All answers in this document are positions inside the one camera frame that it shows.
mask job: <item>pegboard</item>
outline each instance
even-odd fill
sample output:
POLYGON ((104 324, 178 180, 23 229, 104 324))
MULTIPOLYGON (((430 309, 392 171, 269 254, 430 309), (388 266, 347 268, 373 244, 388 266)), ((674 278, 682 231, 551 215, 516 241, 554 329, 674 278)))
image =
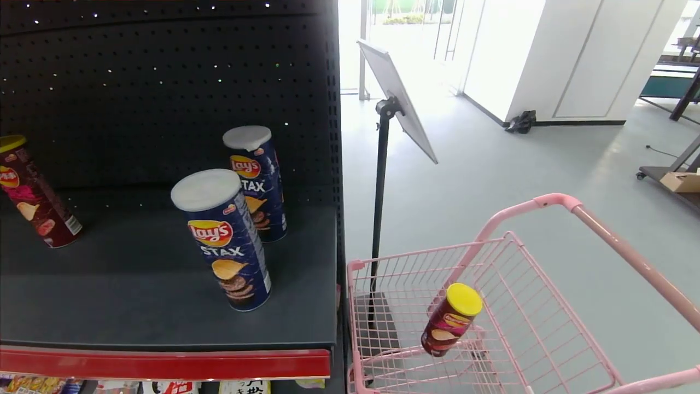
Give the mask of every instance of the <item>pegboard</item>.
POLYGON ((26 135, 61 189, 173 184, 227 167, 221 135, 261 124, 286 187, 339 200, 331 7, 210 4, 3 2, 2 133, 26 135))

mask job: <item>electrical cable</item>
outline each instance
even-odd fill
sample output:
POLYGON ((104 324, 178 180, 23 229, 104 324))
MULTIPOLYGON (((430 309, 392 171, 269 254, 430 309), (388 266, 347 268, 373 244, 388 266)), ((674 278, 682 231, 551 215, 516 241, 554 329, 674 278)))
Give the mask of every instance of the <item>electrical cable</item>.
MULTIPOLYGON (((660 154, 664 154, 664 155, 666 155, 666 156, 678 158, 678 156, 676 156, 676 155, 674 155, 674 154, 670 154, 669 152, 664 152, 664 151, 660 151, 660 150, 658 150, 658 149, 652 148, 651 145, 647 145, 646 148, 647 148, 647 149, 651 149, 651 150, 653 150, 654 152, 657 152, 657 153, 660 153, 660 154)), ((688 164, 687 162, 683 162, 683 164, 685 164, 685 165, 687 165, 688 167, 690 167, 690 164, 688 164)))

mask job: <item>shopping basket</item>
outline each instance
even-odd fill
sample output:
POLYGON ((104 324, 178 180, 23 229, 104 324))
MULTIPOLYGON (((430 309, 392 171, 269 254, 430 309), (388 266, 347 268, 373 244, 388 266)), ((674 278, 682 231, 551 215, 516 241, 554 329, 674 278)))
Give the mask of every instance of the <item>shopping basket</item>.
POLYGON ((553 193, 494 215, 471 243, 348 264, 353 365, 348 392, 640 394, 700 381, 700 365, 625 384, 572 308, 513 232, 489 239, 505 219, 563 205, 598 234, 700 332, 700 311, 574 197, 553 193), (442 358, 420 336, 460 282, 484 309, 442 358))

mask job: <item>red shelf edge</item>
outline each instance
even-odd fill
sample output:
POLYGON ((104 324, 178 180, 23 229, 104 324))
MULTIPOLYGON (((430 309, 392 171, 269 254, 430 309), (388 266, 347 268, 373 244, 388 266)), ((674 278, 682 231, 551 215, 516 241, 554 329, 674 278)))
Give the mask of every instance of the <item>red shelf edge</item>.
POLYGON ((73 351, 0 346, 0 371, 82 379, 234 380, 330 376, 326 349, 238 352, 73 351))

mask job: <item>sign stand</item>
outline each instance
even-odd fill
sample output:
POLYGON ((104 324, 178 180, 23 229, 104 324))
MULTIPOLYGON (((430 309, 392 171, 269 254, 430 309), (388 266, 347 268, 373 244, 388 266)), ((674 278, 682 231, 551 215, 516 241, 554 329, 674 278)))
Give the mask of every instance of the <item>sign stand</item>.
MULTIPOLYGON (((389 53, 373 46, 364 40, 359 40, 360 50, 377 77, 381 90, 387 97, 380 100, 375 107, 379 115, 377 130, 379 131, 379 147, 377 150, 377 186, 374 191, 374 231, 372 234, 372 258, 379 257, 379 239, 382 232, 382 205, 384 203, 384 180, 386 178, 386 151, 389 145, 389 122, 396 117, 404 132, 425 152, 435 163, 438 158, 433 152, 430 141, 426 136, 423 125, 411 103, 408 93, 396 71, 389 53)), ((375 328, 375 299, 377 297, 377 262, 371 265, 370 300, 368 321, 370 328, 375 328)))

